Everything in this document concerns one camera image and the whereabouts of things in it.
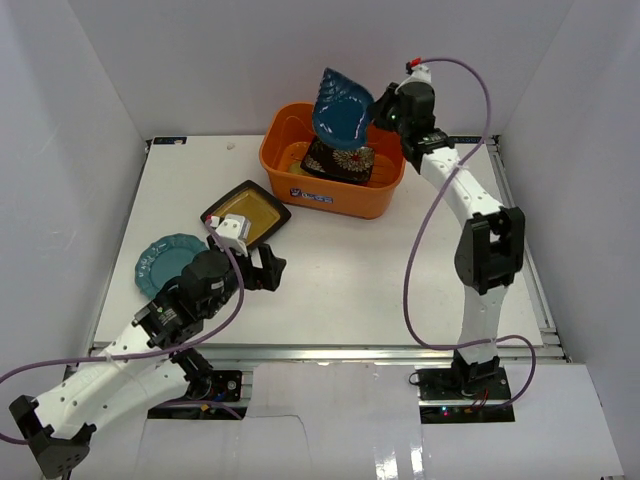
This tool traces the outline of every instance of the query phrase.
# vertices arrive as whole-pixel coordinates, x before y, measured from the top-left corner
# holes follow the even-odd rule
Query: blue ceramic dish
[[[311,116],[313,130],[336,150],[357,150],[367,143],[373,96],[359,83],[326,68]]]
[[[140,291],[153,300],[165,283],[182,273],[207,246],[198,237],[176,233],[162,237],[140,254],[135,268],[135,282]]]

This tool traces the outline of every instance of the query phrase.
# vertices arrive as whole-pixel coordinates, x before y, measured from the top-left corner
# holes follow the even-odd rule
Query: white tabletop
[[[152,242],[174,233],[204,240],[200,214],[247,179],[270,191],[258,160],[261,142],[262,136],[202,136],[188,137],[183,145],[152,146],[96,343],[116,338],[147,303],[134,283],[134,267]],[[462,155],[471,146],[458,148]],[[486,147],[468,165],[486,190],[500,198]],[[268,241],[274,254],[287,260],[280,288],[275,293],[247,292],[238,318],[207,343],[414,345],[402,317],[402,279],[418,226],[435,195],[436,190],[407,165],[389,209],[378,219],[288,206],[291,220]],[[411,312],[416,331],[432,343],[455,343],[460,334],[464,294],[453,266],[460,233],[453,213],[443,204],[416,258]],[[222,322],[236,298],[208,325]],[[518,274],[504,303],[500,335],[517,333],[542,344],[532,298],[537,297],[529,294]]]
[[[513,388],[529,373],[528,365],[505,368]],[[92,438],[91,453],[72,478],[596,480],[623,474],[584,365],[539,365],[514,405],[516,421],[482,425],[420,425],[415,389],[406,383],[412,370],[261,365],[243,421],[146,420],[143,405]]]

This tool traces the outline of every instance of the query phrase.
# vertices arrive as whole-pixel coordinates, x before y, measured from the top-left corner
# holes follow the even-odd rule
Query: orange basket
[[[384,213],[404,174],[404,158],[399,137],[370,126],[367,145],[374,149],[371,179],[352,185],[289,172],[301,162],[315,134],[311,126],[310,103],[292,103],[276,113],[262,147],[260,163],[269,174],[273,194],[284,203],[376,218]]]

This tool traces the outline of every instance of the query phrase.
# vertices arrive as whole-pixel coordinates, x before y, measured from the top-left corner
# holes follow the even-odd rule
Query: teal plate
[[[198,237],[176,233],[162,237],[140,254],[136,263],[136,285],[153,300],[165,283],[182,273],[193,257],[207,250]]]

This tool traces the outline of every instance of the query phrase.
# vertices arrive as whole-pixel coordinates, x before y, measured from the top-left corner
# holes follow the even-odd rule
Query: white enclosure wall
[[[561,339],[640,478],[640,5],[575,2],[503,137]]]
[[[331,66],[376,95],[415,56],[478,68],[502,131],[572,0],[70,0],[140,133],[264,133],[315,99]],[[445,130],[478,133],[484,102],[459,67],[434,67]]]
[[[78,354],[94,324],[143,161],[124,106],[66,0],[0,0],[0,371]],[[62,368],[0,389],[7,406]],[[0,444],[0,476],[35,480]]]

